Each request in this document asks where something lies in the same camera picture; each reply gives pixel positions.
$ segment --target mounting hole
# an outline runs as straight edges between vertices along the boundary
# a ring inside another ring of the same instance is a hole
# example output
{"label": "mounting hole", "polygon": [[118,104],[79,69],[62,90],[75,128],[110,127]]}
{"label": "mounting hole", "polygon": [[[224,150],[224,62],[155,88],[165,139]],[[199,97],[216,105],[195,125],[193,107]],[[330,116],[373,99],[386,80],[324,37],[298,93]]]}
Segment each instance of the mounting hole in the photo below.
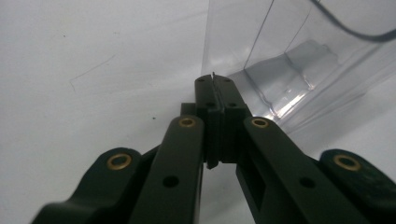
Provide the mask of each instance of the mounting hole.
{"label": "mounting hole", "polygon": [[303,187],[306,187],[306,188],[308,188],[308,189],[312,189],[312,188],[314,188],[315,187],[315,181],[313,181],[311,178],[308,178],[308,177],[302,177],[302,178],[300,178],[300,184],[303,186]]}
{"label": "mounting hole", "polygon": [[265,119],[253,119],[251,123],[258,128],[266,128],[269,125]]}
{"label": "mounting hole", "polygon": [[190,127],[195,126],[195,120],[194,119],[181,119],[178,121],[178,125],[180,125],[181,127],[190,128]]}
{"label": "mounting hole", "polygon": [[174,188],[178,185],[178,178],[174,175],[169,175],[163,179],[163,185],[167,188]]}
{"label": "mounting hole", "polygon": [[348,155],[336,155],[334,156],[333,160],[335,164],[348,171],[359,171],[361,168],[361,164]]}
{"label": "mounting hole", "polygon": [[205,105],[206,105],[206,106],[209,106],[209,107],[212,107],[212,106],[215,106],[215,103],[208,102],[208,103],[206,103]]}
{"label": "mounting hole", "polygon": [[107,168],[110,170],[122,170],[132,162],[132,157],[125,153],[113,155],[107,160]]}

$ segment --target clear plastic container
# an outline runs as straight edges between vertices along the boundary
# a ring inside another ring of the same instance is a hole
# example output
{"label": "clear plastic container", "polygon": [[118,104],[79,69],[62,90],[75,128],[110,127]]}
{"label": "clear plastic container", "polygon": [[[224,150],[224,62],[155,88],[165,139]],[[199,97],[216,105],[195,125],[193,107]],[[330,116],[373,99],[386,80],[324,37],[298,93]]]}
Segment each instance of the clear plastic container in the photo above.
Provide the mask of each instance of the clear plastic container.
{"label": "clear plastic container", "polygon": [[382,34],[395,11],[391,0],[211,0],[202,75],[231,77],[255,116],[292,132],[394,74],[395,34]]}

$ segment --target white surface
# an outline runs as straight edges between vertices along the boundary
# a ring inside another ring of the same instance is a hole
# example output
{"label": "white surface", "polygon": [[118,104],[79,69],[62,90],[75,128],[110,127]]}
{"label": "white surface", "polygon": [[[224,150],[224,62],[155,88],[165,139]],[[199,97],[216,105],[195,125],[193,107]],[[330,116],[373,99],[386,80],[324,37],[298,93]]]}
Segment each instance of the white surface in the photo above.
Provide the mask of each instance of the white surface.
{"label": "white surface", "polygon": [[[201,73],[208,1],[0,4],[0,223],[65,200],[103,152],[161,143]],[[394,180],[396,78],[291,135],[357,151]],[[252,223],[234,166],[205,170],[201,223]]]}

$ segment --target white background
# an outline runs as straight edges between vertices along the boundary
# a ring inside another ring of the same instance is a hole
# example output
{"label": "white background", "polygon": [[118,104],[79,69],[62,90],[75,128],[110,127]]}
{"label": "white background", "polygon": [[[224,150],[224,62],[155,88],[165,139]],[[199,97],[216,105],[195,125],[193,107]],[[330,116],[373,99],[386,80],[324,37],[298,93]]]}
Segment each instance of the white background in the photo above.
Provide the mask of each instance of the white background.
{"label": "white background", "polygon": [[[105,151],[159,145],[201,73],[208,1],[0,3],[0,223],[67,199]],[[396,78],[290,136],[396,179]],[[252,223],[234,166],[205,170],[201,223]]]}

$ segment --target brass insert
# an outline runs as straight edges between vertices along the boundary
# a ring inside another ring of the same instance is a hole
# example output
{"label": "brass insert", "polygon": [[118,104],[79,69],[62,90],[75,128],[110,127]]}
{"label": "brass insert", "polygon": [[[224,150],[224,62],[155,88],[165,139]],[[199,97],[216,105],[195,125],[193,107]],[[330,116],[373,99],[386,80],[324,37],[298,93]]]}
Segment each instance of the brass insert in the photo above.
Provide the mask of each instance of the brass insert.
{"label": "brass insert", "polygon": [[253,119],[251,123],[258,128],[266,128],[269,125],[265,119]]}
{"label": "brass insert", "polygon": [[184,128],[190,128],[195,126],[195,120],[194,119],[180,119],[178,121],[178,125]]}
{"label": "brass insert", "polygon": [[335,164],[348,171],[359,171],[361,164],[354,158],[347,155],[336,155],[333,158]]}
{"label": "brass insert", "polygon": [[107,160],[107,168],[110,170],[122,170],[132,162],[132,157],[125,153],[116,154]]}

